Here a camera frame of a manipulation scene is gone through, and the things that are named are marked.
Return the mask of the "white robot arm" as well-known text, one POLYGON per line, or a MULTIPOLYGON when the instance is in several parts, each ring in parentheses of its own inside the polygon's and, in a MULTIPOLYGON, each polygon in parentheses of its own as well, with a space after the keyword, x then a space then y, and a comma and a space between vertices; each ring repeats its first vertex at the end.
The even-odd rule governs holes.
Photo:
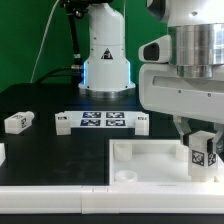
POLYGON ((136 89, 142 107, 169 114, 183 142, 188 119, 214 124, 209 152, 224 150, 224 0, 146 0, 148 12, 167 32, 138 50, 139 82, 130 78, 124 49, 124 18, 106 3, 89 7, 90 56, 79 85, 92 96, 136 89))

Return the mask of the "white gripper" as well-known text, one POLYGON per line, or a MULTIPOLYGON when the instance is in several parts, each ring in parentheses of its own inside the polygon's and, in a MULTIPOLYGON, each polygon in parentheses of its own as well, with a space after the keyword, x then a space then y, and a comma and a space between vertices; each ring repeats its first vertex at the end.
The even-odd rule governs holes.
POLYGON ((224 151, 224 66, 215 66, 211 79, 193 79, 179 77, 175 66, 144 64, 139 98, 145 110, 175 115, 182 145, 191 132, 188 118, 215 123, 216 134, 207 141, 207 152, 224 151))

